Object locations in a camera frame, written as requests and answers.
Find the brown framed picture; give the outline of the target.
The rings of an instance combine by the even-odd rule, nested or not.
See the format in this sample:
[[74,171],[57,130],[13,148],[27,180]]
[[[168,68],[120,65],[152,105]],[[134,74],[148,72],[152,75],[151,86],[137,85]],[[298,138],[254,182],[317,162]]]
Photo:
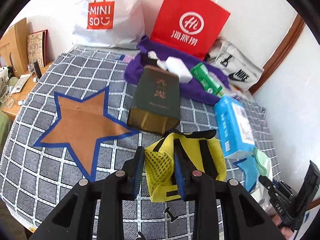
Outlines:
[[46,29],[34,32],[27,37],[28,62],[37,60],[41,68],[47,65],[47,36]]

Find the brown wooden door frame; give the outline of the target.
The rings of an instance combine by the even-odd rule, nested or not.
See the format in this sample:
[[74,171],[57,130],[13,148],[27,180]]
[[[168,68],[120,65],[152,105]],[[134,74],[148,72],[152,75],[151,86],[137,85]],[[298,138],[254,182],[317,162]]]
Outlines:
[[249,91],[254,94],[267,80],[268,78],[277,70],[280,64],[283,62],[285,57],[291,51],[293,46],[296,44],[298,38],[300,37],[303,28],[305,27],[305,21],[297,14],[291,27],[289,28],[287,34],[276,48],[272,56],[264,64],[264,72],[259,79],[259,81],[253,85]]

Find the green wet wipe packet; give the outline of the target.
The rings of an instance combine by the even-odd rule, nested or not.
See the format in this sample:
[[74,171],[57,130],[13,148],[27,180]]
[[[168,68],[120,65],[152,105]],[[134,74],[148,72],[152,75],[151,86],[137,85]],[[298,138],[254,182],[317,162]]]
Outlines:
[[204,64],[198,63],[191,68],[190,72],[207,93],[218,97],[223,96],[222,86],[209,75],[209,71]]

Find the clear drinking glass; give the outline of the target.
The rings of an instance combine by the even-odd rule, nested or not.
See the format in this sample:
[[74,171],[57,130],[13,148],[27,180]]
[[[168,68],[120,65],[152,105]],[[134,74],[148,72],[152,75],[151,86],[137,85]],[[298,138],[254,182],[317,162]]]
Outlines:
[[1,90],[0,102],[2,107],[11,108],[14,104],[14,99],[11,96],[10,88],[8,85],[5,85]]

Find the wooden bedside table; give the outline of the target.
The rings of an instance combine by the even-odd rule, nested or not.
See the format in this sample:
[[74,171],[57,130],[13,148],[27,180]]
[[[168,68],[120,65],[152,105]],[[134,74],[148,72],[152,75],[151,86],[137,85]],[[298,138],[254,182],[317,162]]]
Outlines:
[[12,122],[15,120],[21,108],[18,102],[20,100],[25,100],[35,86],[36,83],[30,77],[23,86],[22,90],[19,93],[15,93],[12,95],[12,98],[14,100],[13,105],[10,108],[8,108],[6,105],[1,106],[1,111],[6,114]]

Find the dark green tea box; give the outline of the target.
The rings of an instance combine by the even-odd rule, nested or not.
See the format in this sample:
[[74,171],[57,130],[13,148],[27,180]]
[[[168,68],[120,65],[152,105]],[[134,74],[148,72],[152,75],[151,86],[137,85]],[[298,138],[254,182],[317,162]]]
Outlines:
[[127,125],[162,135],[180,123],[178,76],[160,68],[145,66],[137,85]]

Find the brown felt star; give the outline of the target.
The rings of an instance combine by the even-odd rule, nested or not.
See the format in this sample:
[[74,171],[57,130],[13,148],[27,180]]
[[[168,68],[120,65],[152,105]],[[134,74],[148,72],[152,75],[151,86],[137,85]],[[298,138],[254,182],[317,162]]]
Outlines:
[[85,178],[95,181],[100,144],[139,133],[108,114],[108,95],[108,87],[84,99],[55,92],[57,119],[34,146],[67,148]]

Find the red Haidilao paper bag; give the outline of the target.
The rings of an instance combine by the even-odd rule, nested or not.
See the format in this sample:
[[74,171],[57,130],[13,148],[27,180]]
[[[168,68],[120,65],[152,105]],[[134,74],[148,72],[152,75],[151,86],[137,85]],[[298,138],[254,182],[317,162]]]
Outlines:
[[150,40],[204,59],[229,16],[211,0],[164,0]]

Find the grey Nike waist bag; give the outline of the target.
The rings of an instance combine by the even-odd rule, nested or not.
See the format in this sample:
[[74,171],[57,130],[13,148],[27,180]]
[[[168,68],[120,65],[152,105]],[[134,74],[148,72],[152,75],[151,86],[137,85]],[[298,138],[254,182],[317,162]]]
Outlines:
[[224,38],[218,38],[214,42],[207,53],[206,61],[219,68],[228,77],[228,82],[242,92],[255,85],[264,71]]

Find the white sponge block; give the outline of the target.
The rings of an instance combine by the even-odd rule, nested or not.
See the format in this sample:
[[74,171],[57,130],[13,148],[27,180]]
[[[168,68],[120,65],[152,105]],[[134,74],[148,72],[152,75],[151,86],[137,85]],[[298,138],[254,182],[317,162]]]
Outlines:
[[170,56],[165,61],[158,59],[157,66],[178,76],[180,83],[189,83],[193,78],[190,70],[180,58]]

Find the mint green cloth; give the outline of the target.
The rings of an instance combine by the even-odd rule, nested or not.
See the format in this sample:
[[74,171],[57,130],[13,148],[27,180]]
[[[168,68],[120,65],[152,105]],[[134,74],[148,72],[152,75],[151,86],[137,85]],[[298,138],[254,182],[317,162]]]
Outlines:
[[257,147],[253,148],[253,157],[255,159],[255,163],[259,173],[262,176],[268,176],[270,169],[270,159],[269,157],[262,151],[260,151]]

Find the white spotted plush toy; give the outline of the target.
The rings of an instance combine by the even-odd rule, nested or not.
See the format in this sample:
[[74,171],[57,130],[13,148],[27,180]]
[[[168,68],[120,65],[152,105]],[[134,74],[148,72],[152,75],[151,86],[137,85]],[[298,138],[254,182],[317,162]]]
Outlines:
[[10,77],[12,76],[11,67],[0,67],[0,90],[8,83]]

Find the blue tissue pack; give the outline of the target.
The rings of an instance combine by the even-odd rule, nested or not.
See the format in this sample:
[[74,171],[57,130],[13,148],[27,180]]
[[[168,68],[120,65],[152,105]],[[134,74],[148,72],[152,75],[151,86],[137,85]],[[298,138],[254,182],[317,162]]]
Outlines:
[[244,159],[252,155],[255,141],[242,103],[224,95],[214,106],[214,114],[224,157]]

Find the grey checkered cloth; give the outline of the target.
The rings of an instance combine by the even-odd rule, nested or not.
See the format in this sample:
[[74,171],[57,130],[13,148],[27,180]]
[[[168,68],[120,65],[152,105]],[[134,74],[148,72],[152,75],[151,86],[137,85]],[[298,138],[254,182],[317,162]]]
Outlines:
[[[109,86],[108,113],[127,121],[136,86],[125,82],[124,72],[137,53],[76,46],[60,54],[41,77],[12,124],[1,154],[1,198],[11,214],[26,228],[37,229],[52,209],[83,178],[67,148],[35,147],[34,143],[57,119],[54,92],[84,99]],[[266,110],[242,100],[256,146],[272,163],[272,175],[280,169],[273,138],[265,120]],[[181,132],[217,129],[213,106],[181,97]],[[137,146],[149,146],[160,136],[140,132],[121,140],[101,143],[96,179],[119,170],[134,156]],[[145,176],[137,200],[124,202],[124,237],[135,239],[191,239],[194,202],[176,200],[152,203]]]

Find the black bottle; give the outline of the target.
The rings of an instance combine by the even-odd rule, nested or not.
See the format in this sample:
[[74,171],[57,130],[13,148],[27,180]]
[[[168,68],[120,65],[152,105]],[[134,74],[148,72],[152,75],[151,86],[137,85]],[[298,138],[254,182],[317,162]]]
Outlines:
[[37,78],[40,79],[42,77],[42,73],[41,73],[41,70],[40,70],[40,67],[39,67],[39,63],[38,63],[37,60],[33,61],[33,67],[35,69]]

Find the white Miniso plastic bag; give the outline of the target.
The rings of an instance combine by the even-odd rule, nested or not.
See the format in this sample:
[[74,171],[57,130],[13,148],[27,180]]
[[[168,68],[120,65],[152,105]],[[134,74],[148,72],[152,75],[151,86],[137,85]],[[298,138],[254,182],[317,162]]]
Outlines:
[[73,44],[135,49],[145,34],[140,0],[75,0]]

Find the white tissue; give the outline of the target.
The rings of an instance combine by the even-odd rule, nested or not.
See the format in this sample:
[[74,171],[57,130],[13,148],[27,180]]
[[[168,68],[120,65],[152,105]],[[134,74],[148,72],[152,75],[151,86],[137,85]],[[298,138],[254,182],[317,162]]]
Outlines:
[[148,58],[152,60],[158,60],[158,56],[155,51],[148,51]]

